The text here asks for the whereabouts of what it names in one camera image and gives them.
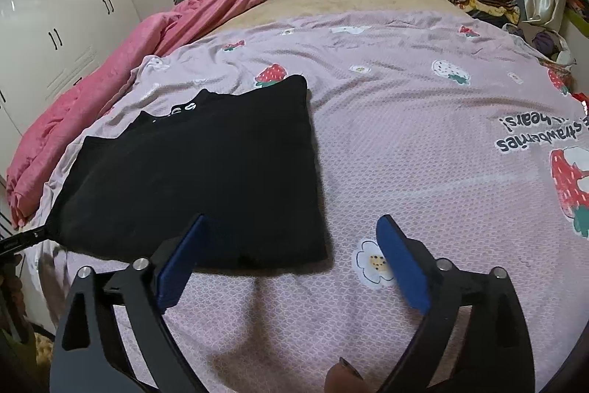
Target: pink blanket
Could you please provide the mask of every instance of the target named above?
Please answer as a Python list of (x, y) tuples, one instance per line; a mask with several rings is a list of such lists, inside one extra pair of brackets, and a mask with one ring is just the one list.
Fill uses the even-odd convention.
[(35, 212), (43, 183), (66, 146), (123, 96), (143, 57), (168, 55), (262, 1), (185, 0), (142, 21), (100, 68), (61, 95), (25, 132), (7, 170), (13, 223), (23, 226)]

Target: white wardrobe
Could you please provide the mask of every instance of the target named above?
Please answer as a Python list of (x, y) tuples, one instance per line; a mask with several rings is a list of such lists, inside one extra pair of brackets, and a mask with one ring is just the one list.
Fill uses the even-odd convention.
[(0, 175), (21, 134), (138, 24), (131, 0), (0, 0)]

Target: bed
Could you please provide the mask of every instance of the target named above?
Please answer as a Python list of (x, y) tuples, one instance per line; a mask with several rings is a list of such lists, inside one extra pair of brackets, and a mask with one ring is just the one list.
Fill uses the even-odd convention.
[[(129, 92), (67, 148), (31, 227), (45, 221), (86, 136), (117, 137), (139, 111), (166, 115), (202, 88), (250, 91), (273, 64), (310, 90), (331, 263), (192, 275), (165, 318), (209, 391), (321, 391), (340, 356), (370, 388), (381, 385), (420, 319), (394, 281), (370, 280), (357, 263), (385, 213), (436, 257), (509, 271), (540, 391), (589, 316), (589, 244), (553, 161), (589, 170), (585, 114), (531, 48), (446, 0), (267, 0), (166, 57), (145, 57)], [(55, 319), (80, 267), (124, 267), (49, 241), (27, 258)], [(117, 317), (149, 381), (125, 311)]]

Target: fingernail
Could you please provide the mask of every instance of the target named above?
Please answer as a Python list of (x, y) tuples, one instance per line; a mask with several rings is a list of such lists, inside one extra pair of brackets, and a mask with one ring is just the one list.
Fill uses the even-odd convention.
[(339, 357), (339, 364), (341, 366), (344, 366), (354, 376), (356, 376), (360, 379), (364, 379), (362, 377), (362, 375), (360, 373), (358, 373), (358, 370), (355, 369), (344, 357)]

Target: beige blanket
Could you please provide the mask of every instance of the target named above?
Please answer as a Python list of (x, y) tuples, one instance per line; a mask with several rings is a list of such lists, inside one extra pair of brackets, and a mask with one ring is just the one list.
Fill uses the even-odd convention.
[(266, 0), (229, 20), (214, 30), (213, 34), (229, 29), (262, 26), (279, 19), (376, 10), (437, 11), (454, 15), (463, 14), (465, 18), (470, 19), (447, 0)]

